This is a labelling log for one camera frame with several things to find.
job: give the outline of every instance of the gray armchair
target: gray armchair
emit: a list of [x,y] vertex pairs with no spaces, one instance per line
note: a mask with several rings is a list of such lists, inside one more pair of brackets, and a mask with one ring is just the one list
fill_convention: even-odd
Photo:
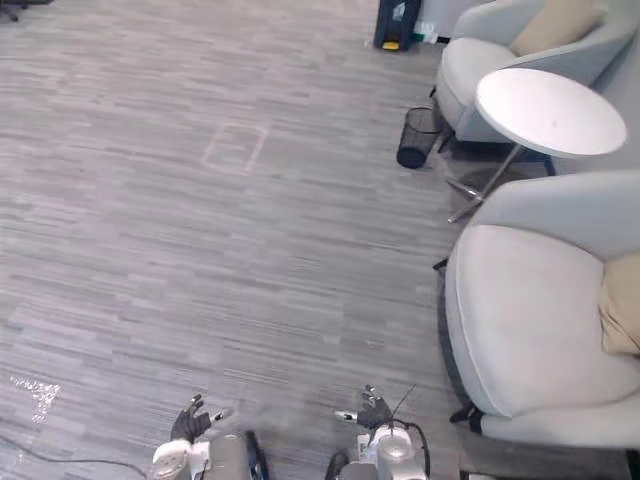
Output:
[[534,68],[591,85],[633,37],[638,28],[637,3],[609,0],[609,13],[581,40],[522,57],[509,45],[540,11],[544,0],[498,0],[467,10],[443,52],[436,81],[440,109],[456,138],[510,142],[484,121],[474,104],[478,82],[494,70]]
[[597,172],[508,183],[473,217],[445,297],[476,431],[640,449],[640,359],[603,351],[598,315],[605,262],[640,249],[639,206],[640,171]]

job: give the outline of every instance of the metal table leg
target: metal table leg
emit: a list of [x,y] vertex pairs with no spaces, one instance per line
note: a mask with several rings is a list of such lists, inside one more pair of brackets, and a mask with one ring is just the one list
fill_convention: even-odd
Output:
[[464,195],[470,197],[469,203],[460,208],[456,213],[451,215],[448,219],[449,223],[457,222],[461,217],[473,211],[476,207],[482,205],[482,203],[487,198],[487,195],[491,193],[493,188],[495,187],[500,177],[507,171],[509,166],[513,163],[516,157],[524,150],[522,145],[516,145],[513,147],[513,150],[509,153],[507,158],[502,162],[502,165],[496,170],[496,173],[493,174],[493,177],[487,182],[487,184],[482,188],[481,191],[477,191],[475,188],[472,188],[464,183],[460,182],[455,178],[447,178],[447,183],[451,185],[453,188],[463,193]]

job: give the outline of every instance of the mesh trash can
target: mesh trash can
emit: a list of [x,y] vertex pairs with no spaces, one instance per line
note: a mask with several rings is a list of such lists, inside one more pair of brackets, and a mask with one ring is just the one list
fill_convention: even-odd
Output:
[[406,168],[423,167],[429,152],[442,131],[440,115],[429,107],[407,112],[396,160]]
[[421,4],[422,0],[380,0],[373,45],[383,50],[407,50]]

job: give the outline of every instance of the beige throw pillow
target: beige throw pillow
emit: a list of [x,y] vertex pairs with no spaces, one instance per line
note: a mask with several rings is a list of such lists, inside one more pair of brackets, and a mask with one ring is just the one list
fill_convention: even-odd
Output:
[[580,40],[606,15],[602,0],[547,0],[511,44],[518,55],[542,52]]
[[603,348],[640,355],[640,251],[607,262],[599,309]]

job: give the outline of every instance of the cable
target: cable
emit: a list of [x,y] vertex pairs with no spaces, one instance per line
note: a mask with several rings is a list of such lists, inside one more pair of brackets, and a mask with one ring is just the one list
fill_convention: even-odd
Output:
[[42,460],[43,462],[48,462],[48,463],[106,463],[107,465],[117,465],[117,466],[120,466],[120,467],[128,468],[128,469],[133,470],[134,472],[136,472],[142,478],[144,478],[144,479],[147,478],[147,475],[140,468],[136,467],[135,465],[133,465],[131,463],[118,462],[118,461],[115,461],[115,460],[102,460],[102,459],[95,459],[95,458],[86,458],[86,459],[81,459],[81,460],[62,460],[62,459],[59,459],[59,458],[51,458],[51,457],[47,457],[45,455],[41,455],[40,453],[37,453],[37,452],[31,450],[30,448],[25,447],[24,445],[21,445],[18,442],[14,441],[14,440],[11,440],[8,437],[5,437],[2,434],[0,434],[0,440],[2,440],[3,442],[9,444],[10,446],[15,448],[16,450],[22,450],[27,455],[31,455],[32,457],[37,458],[38,460]]
[[414,383],[413,386],[407,391],[407,393],[404,394],[404,397],[402,397],[402,399],[398,402],[398,405],[396,405],[395,410],[391,414],[391,418],[396,416],[396,413],[398,412],[398,409],[400,408],[400,405],[402,405],[404,403],[404,401],[407,399],[407,397],[409,395],[411,395],[411,392],[413,392],[413,389],[416,388],[416,385],[418,385],[418,384]]

